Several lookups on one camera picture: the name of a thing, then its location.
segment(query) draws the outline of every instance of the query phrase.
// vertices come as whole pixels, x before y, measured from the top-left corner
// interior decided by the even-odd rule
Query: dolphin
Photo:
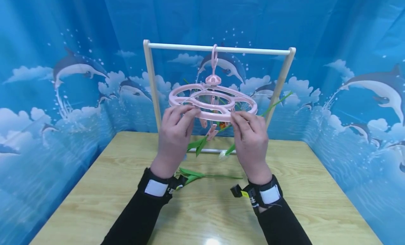
[[[271,100],[275,87],[275,82],[270,82],[266,85],[256,88],[256,90],[250,95],[250,97],[253,97],[254,95],[267,95],[267,98]],[[283,97],[284,93],[283,91],[281,91],[279,98],[282,99]],[[284,106],[284,103],[285,99],[281,101],[281,106]]]
[[[350,129],[355,129],[357,131],[358,135],[362,136],[368,143],[371,142],[370,129],[368,128],[368,126],[366,124],[354,123],[354,124],[347,125],[346,127],[349,127]]]
[[[98,96],[98,104],[102,104],[104,103],[106,100],[111,100],[111,98],[109,98],[109,96],[104,95],[103,93],[100,93]]]
[[[46,131],[59,131],[58,129],[56,129],[56,127],[54,127],[53,125],[50,125],[48,123],[45,123],[45,125],[43,126],[43,128],[41,129],[41,133],[45,133]]]
[[[301,106],[298,110],[296,110],[296,111],[294,112],[294,114],[298,114],[298,112],[299,112],[300,110],[305,109],[305,108],[307,108],[309,111],[312,111],[312,107],[314,107],[314,104],[313,104],[312,102],[306,103],[306,104],[304,104],[303,106]]]
[[[84,74],[85,77],[93,78],[93,75],[101,75],[106,78],[107,71],[95,60],[86,56],[75,54],[69,48],[65,47],[67,56],[62,58],[53,67],[53,86],[55,89],[63,83],[60,78],[65,75]]]
[[[402,149],[403,147],[405,147],[405,141],[400,141],[394,144],[391,144],[389,146],[387,146],[387,149]]]
[[[0,143],[0,154],[19,155],[20,152],[12,147]]]
[[[151,94],[144,87],[142,87],[137,82],[134,82],[133,80],[128,79],[121,82],[119,91],[121,92],[122,90],[131,91],[135,96],[144,95],[149,98],[150,101],[152,101]]]
[[[109,97],[110,99],[111,99],[111,98],[118,98],[118,96],[115,95],[114,93],[109,94],[108,97]]]
[[[391,107],[402,125],[405,125],[405,79],[401,74],[399,64],[390,72],[374,72],[359,75],[345,82],[339,90],[349,90],[349,86],[357,85],[374,91],[387,102],[381,102],[380,107]]]
[[[371,138],[371,143],[373,143],[377,149],[381,149],[383,147],[383,141],[379,138]]]
[[[314,104],[313,104],[312,102],[309,102],[309,103],[306,103],[306,104],[304,104],[303,106],[301,106],[301,109],[307,108],[307,109],[309,109],[310,111],[312,111],[312,107],[314,107]]]
[[[211,54],[204,57],[200,63],[200,69],[198,70],[197,76],[205,70],[207,65],[211,65]],[[246,72],[240,60],[236,58],[235,55],[231,53],[218,53],[218,67],[221,67],[227,76],[235,75],[241,82],[246,84]]]

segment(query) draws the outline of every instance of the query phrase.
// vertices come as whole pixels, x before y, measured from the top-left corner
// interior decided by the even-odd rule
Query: white horizontal bar
[[[204,45],[175,45],[149,43],[149,48],[169,49],[169,50],[188,50],[188,51],[212,51],[213,47]],[[289,55],[289,50],[273,50],[273,49],[255,49],[255,48],[239,48],[239,47],[217,47],[216,51],[225,53],[254,53],[254,54],[269,54],[269,55]]]
[[[209,149],[209,148],[203,148],[201,150],[202,153],[221,153],[222,151],[226,151],[227,149]],[[192,148],[188,150],[189,152],[195,152],[197,149]],[[236,150],[230,152],[231,154],[236,154]]]

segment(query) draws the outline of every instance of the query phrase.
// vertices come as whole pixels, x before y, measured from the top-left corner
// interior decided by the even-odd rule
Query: green leaf
[[[235,143],[232,146],[230,146],[228,150],[226,150],[225,155],[230,155],[230,153],[234,150],[235,150]]]
[[[189,184],[189,183],[191,183],[192,181],[195,181],[195,180],[197,180],[197,179],[199,179],[198,176],[190,175],[190,176],[187,178],[186,184],[184,184],[184,185],[186,186],[187,184]]]
[[[188,170],[188,169],[185,169],[185,168],[179,168],[179,170],[180,170],[182,173],[185,173],[185,174],[188,174],[188,175],[192,175],[192,176],[198,176],[199,178],[203,178],[203,177],[205,176],[203,173],[198,173],[198,172],[191,171],[191,170]]]
[[[207,137],[204,137],[201,144],[195,150],[196,157],[201,153],[201,150],[205,147],[206,144],[207,144]]]
[[[205,141],[206,141],[206,140],[207,140],[207,136],[205,136],[205,137],[202,138],[202,139],[199,139],[198,141],[190,142],[190,143],[188,144],[188,146],[187,146],[187,150],[190,150],[190,149],[192,149],[192,148],[197,148],[198,146],[201,145],[201,143],[203,142],[204,139],[205,139]]]

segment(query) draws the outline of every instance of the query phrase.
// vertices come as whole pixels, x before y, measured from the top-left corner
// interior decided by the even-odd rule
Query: wrist
[[[264,185],[272,180],[272,172],[266,162],[256,163],[244,168],[248,180],[257,185]]]
[[[150,170],[158,178],[169,179],[178,169],[178,167],[174,166],[175,165],[171,165],[166,160],[156,157],[151,164]]]

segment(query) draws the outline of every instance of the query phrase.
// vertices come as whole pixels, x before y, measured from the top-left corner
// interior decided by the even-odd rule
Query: black sleeve
[[[312,245],[285,199],[258,215],[260,227],[271,245]]]
[[[101,245],[146,245],[163,205],[168,201],[138,190]]]

